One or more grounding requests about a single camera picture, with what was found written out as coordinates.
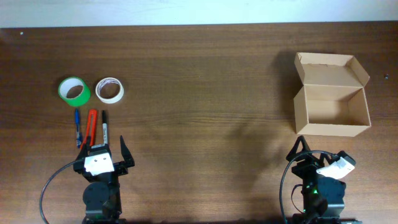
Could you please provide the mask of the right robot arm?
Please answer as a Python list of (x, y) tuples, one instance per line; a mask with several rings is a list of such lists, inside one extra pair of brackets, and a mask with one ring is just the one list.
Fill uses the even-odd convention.
[[(279, 202), (285, 223), (293, 224), (355, 224), (355, 218), (341, 218), (345, 208), (346, 183), (343, 177), (354, 170), (356, 161), (345, 151), (337, 154), (326, 151), (312, 151), (305, 138), (299, 136), (286, 156), (289, 162), (280, 181)], [(282, 189), (285, 176), (292, 171), (302, 179), (301, 187), (303, 209), (287, 218), (284, 213)]]

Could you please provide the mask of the brown cardboard box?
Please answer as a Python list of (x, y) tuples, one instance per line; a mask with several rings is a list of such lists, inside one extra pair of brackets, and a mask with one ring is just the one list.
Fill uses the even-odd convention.
[(355, 56), (298, 52), (294, 64), (303, 84), (294, 97), (297, 134), (355, 137), (371, 127), (370, 76)]

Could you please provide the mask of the green tape roll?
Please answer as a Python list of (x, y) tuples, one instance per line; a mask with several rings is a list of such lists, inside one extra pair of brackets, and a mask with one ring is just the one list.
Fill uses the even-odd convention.
[[(67, 96), (68, 92), (76, 87), (81, 86), (81, 92), (74, 98), (69, 98)], [(86, 83), (79, 77), (68, 77), (64, 79), (58, 86), (58, 95), (62, 100), (64, 100), (68, 105), (72, 107), (79, 107), (88, 102), (91, 96), (91, 91), (86, 85)]]

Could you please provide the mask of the black permanent marker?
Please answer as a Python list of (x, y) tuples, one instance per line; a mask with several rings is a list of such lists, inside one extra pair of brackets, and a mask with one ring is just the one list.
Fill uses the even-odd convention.
[(104, 144), (108, 144), (108, 122), (105, 110), (102, 111), (101, 117), (102, 117), (102, 128), (103, 128), (103, 142)]

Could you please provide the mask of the blue ballpoint pen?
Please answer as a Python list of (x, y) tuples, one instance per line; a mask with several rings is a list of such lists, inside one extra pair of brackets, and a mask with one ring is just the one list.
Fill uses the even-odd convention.
[(80, 113), (78, 108), (75, 109), (75, 126), (76, 126), (76, 146), (79, 149), (82, 144), (82, 135), (80, 132)]

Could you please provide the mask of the cream masking tape roll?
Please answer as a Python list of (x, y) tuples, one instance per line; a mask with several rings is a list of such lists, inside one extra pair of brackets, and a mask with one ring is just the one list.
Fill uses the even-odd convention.
[[(117, 84), (119, 86), (118, 93), (112, 98), (103, 98), (100, 94), (102, 88), (107, 84)], [(118, 101), (120, 101), (122, 99), (122, 97), (124, 96), (124, 87), (123, 87), (122, 83), (117, 78), (106, 77), (106, 78), (100, 80), (96, 84), (95, 93), (96, 93), (96, 96), (99, 98), (99, 100), (102, 101), (103, 103), (113, 104), (113, 103), (117, 103)]]

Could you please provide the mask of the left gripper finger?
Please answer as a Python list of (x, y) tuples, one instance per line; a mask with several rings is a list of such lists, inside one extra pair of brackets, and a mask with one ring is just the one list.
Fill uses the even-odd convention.
[(133, 162), (133, 157), (130, 150), (127, 148), (124, 138), (120, 135), (121, 154), (125, 162)]
[(90, 141), (90, 136), (86, 136), (86, 138), (83, 140), (81, 144), (80, 159), (85, 158), (88, 155), (88, 151), (90, 150)]

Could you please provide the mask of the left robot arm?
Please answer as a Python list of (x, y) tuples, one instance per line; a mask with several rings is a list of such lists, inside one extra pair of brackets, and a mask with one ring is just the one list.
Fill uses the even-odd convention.
[(126, 223), (121, 218), (121, 194), (119, 177), (128, 174), (128, 168), (135, 166), (130, 150), (120, 138), (123, 160), (113, 162), (108, 144), (82, 146), (73, 170), (82, 175), (89, 185), (83, 192), (86, 206), (83, 223)]

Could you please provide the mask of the orange utility knife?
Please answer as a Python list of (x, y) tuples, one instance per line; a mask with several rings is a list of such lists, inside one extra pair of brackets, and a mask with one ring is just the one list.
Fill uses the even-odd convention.
[(85, 136), (81, 142), (80, 148), (83, 147), (86, 143), (89, 146), (93, 146), (95, 143), (95, 136), (96, 136), (96, 124), (98, 120), (98, 111), (95, 109), (90, 109), (88, 111), (88, 118), (86, 123), (86, 131)]

